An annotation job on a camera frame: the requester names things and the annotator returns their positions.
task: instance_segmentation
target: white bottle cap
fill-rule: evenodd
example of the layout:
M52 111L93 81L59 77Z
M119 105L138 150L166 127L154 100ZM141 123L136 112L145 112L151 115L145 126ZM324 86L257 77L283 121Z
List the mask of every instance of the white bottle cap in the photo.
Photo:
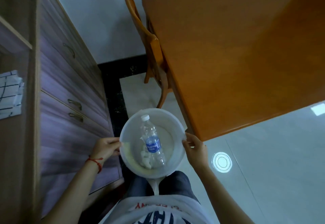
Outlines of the white bottle cap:
M149 118L150 118L149 115L141 116L142 121L147 121Z

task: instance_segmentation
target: wooden table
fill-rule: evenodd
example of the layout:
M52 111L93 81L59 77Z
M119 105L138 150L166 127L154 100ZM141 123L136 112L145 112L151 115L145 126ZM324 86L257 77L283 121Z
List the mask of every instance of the wooden table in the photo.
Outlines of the wooden table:
M325 99L325 0L142 0L201 140Z

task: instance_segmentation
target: white towel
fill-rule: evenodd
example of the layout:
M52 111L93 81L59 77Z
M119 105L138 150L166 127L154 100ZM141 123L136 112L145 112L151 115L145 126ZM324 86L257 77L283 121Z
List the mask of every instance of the white towel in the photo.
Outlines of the white towel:
M0 119L21 114L23 89L17 70L0 74Z

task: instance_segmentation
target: metal handle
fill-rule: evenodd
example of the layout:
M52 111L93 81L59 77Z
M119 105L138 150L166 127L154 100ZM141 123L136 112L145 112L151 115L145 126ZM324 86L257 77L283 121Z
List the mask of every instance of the metal handle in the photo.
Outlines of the metal handle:
M76 54L75 54L74 50L69 45L66 45L65 43L63 43L63 46L67 47L69 49L69 51L72 53L72 57L75 59Z
M73 114L73 113L69 113L69 116L79 120L80 122L83 122L83 117L81 115L76 115L76 114Z
M73 101L71 99L68 99L68 103L72 103L72 104L76 105L79 108L79 110L82 110L81 103Z

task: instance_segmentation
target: blue bottle label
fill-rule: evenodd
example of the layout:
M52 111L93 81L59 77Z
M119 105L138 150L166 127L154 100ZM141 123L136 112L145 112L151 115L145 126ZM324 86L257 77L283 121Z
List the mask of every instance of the blue bottle label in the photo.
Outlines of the blue bottle label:
M147 138L146 145L147 145L148 152L151 153L156 153L161 148L160 140L157 136L152 136Z

